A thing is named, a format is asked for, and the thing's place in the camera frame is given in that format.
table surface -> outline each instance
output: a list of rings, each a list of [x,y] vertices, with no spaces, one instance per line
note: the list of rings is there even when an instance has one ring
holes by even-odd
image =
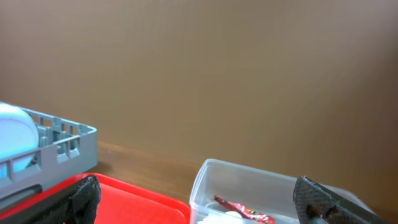
[[[197,164],[168,159],[145,151],[98,143],[98,165],[90,170],[145,189],[177,198],[185,203],[195,177]],[[398,223],[398,211],[373,208],[384,219]]]

dish rack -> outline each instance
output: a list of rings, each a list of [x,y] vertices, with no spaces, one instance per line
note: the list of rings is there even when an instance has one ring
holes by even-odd
[[[0,178],[0,211],[47,190],[65,179],[86,172],[98,163],[97,130],[85,124],[21,108],[35,121],[39,146],[27,152],[0,158],[7,175]],[[13,164],[32,157],[19,172]]]

brown backdrop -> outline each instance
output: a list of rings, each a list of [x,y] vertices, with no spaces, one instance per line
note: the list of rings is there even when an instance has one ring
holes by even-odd
[[[398,210],[397,3],[2,0],[0,97]]]

candy wrapper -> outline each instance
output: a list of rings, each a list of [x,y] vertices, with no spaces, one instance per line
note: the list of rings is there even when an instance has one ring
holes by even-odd
[[[241,203],[235,202],[227,202],[226,200],[214,196],[214,200],[216,200],[220,205],[224,208],[228,209],[229,211],[238,212],[243,218],[247,218],[248,220],[252,220],[258,223],[265,223],[265,224],[274,224],[275,219],[265,215],[261,212],[257,212],[246,206],[242,205]]]

